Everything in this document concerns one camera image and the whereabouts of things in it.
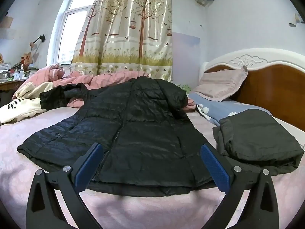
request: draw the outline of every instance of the curtain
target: curtain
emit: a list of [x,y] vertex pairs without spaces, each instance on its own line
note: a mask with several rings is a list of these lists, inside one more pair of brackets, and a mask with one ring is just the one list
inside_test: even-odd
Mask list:
[[171,80],[171,0],[95,0],[75,48],[72,70],[146,71]]

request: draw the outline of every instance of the blue gripper pad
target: blue gripper pad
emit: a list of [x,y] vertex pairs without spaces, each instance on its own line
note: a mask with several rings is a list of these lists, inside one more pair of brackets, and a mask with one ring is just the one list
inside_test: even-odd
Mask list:
[[211,174],[216,186],[222,192],[227,193],[230,190],[230,176],[225,171],[223,166],[217,160],[215,155],[209,149],[207,145],[201,147],[201,159],[204,162],[206,168]]
[[94,143],[84,156],[79,157],[73,165],[71,181],[76,192],[84,191],[93,178],[104,156],[103,147]]

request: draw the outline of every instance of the bottle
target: bottle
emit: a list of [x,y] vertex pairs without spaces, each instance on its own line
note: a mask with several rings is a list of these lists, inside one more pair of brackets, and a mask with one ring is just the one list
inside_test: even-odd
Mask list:
[[16,71],[14,72],[14,80],[20,80],[19,73]]
[[23,64],[21,65],[21,70],[19,72],[19,78],[24,79],[24,71],[23,71]]

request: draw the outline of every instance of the bird cage print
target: bird cage print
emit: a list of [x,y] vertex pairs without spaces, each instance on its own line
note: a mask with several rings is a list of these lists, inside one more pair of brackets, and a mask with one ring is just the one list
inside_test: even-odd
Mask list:
[[166,35],[171,36],[171,29],[170,28],[167,29],[167,34]]
[[133,19],[130,21],[129,28],[135,29],[136,24],[137,24],[137,22],[135,21],[135,18],[133,18]]

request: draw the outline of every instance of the stack of books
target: stack of books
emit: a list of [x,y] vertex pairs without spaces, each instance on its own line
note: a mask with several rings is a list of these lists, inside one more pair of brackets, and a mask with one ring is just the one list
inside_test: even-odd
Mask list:
[[26,77],[31,77],[32,75],[34,75],[36,73],[36,71],[38,71],[39,69],[38,68],[35,68],[35,67],[30,67],[28,68],[28,70],[24,73],[24,75]]
[[10,64],[0,64],[0,70],[9,70],[10,68]]

